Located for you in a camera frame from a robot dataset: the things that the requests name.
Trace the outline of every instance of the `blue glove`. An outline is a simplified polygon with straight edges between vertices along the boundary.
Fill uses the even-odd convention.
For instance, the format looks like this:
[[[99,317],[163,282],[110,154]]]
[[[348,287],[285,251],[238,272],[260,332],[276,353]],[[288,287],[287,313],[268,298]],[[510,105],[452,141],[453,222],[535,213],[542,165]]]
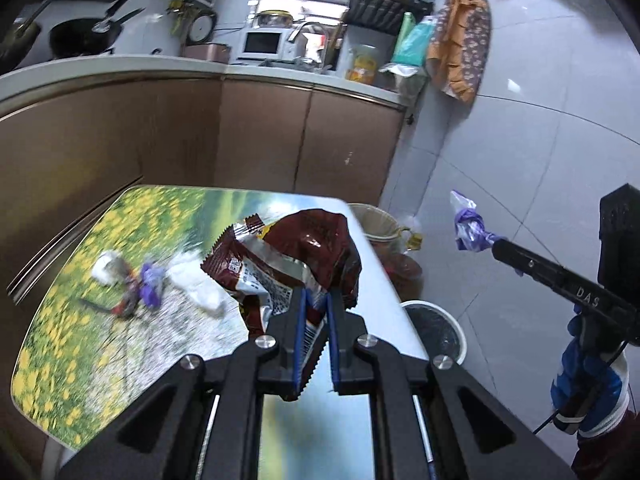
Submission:
[[[578,380],[589,378],[593,384],[603,383],[598,399],[584,417],[578,428],[578,434],[593,438],[615,428],[625,415],[629,404],[629,373],[625,353],[606,366],[612,354],[586,355],[578,342],[582,329],[580,307],[574,306],[575,316],[567,326],[574,339],[562,354],[562,367],[556,380],[551,384],[551,399],[556,410],[562,408],[567,400],[580,390]]]

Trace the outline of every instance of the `brown plastic wrapper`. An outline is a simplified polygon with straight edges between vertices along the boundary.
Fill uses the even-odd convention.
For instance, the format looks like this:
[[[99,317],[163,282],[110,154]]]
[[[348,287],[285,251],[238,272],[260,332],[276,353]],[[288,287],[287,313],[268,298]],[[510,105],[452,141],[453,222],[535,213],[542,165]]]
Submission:
[[[347,219],[322,209],[299,211],[269,226],[258,215],[231,225],[201,267],[238,300],[249,337],[264,334],[269,318],[289,309],[294,288],[303,286],[311,292],[303,384],[326,342],[327,291],[340,288],[345,308],[354,307],[362,269]]]

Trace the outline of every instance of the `table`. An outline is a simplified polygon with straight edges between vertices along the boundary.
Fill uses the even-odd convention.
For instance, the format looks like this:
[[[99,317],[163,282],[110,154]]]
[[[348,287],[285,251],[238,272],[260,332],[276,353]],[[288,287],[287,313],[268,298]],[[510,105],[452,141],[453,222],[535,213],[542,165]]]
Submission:
[[[184,311],[181,314],[189,319],[188,330],[168,347],[162,330],[145,330],[144,317],[135,320],[141,328],[133,329],[128,328],[134,326],[133,320],[130,325],[116,322],[79,305],[78,296],[90,296],[104,304],[116,303],[119,298],[117,291],[104,290],[91,280],[92,265],[103,250],[121,251],[139,269],[149,252],[158,256],[180,247],[206,251],[224,228],[253,213],[268,220],[307,208],[323,208],[347,217],[362,260],[354,312],[364,316],[369,332],[405,354],[425,358],[392,285],[344,202],[250,190],[141,186],[127,190],[111,205],[44,297],[12,378],[12,396],[18,409],[50,436],[78,449],[178,356],[196,352],[212,358],[227,353],[230,344],[237,345],[246,338],[244,334],[238,341],[219,342],[209,335],[220,327],[204,314]],[[233,316],[225,320],[231,326],[237,322]],[[165,350],[154,352],[158,346]],[[113,373],[103,373],[104,368]],[[332,392],[330,377],[325,349],[299,400],[265,398],[261,479],[373,478],[369,401],[363,396],[338,398]]]

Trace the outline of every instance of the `frying pan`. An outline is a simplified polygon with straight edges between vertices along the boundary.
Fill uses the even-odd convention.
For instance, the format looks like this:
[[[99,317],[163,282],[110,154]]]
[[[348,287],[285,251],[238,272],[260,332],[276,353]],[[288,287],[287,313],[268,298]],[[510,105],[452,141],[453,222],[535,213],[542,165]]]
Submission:
[[[116,0],[103,18],[78,18],[53,27],[49,33],[49,46],[57,58],[96,56],[107,50],[122,32],[122,24],[144,9],[132,10],[112,20],[113,15],[128,0]]]
[[[35,19],[52,1],[43,0],[24,22],[12,25],[0,43],[0,74],[13,70],[30,51],[42,30]]]

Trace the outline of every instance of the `faucet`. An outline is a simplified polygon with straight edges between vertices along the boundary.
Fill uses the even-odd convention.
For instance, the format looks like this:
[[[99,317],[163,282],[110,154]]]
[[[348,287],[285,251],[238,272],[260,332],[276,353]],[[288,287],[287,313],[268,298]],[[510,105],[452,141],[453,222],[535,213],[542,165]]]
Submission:
[[[329,47],[329,33],[327,32],[326,27],[324,26],[323,23],[304,22],[289,35],[289,37],[287,38],[287,41],[289,41],[289,43],[295,43],[296,39],[300,35],[300,32],[307,25],[317,25],[322,29],[322,35],[324,36],[324,48],[322,49],[322,59],[320,61],[320,68],[324,68],[324,62],[326,61],[326,51]]]

